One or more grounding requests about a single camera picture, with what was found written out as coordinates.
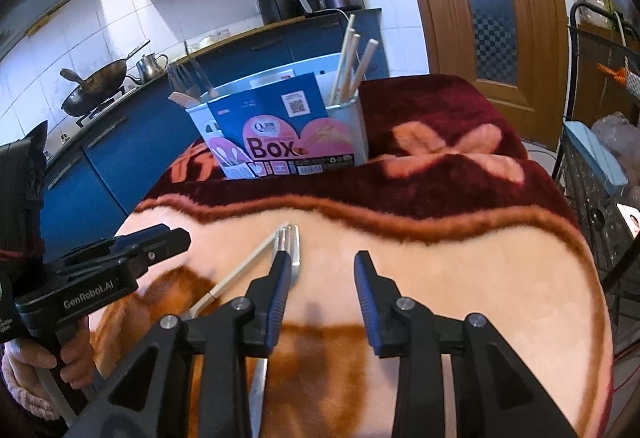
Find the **left hand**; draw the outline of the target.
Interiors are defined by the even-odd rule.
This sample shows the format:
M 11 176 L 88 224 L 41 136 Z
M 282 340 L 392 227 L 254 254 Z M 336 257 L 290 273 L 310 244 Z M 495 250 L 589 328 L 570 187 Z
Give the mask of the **left hand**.
M 64 383 L 75 390 L 90 386 L 94 379 L 93 347 L 90 342 L 89 318 L 78 323 L 74 337 L 61 350 L 63 368 L 60 375 Z M 42 346 L 17 338 L 4 344 L 1 363 L 2 380 L 9 396 L 29 415 L 53 422 L 61 417 L 44 389 L 38 370 L 53 370 L 58 359 Z

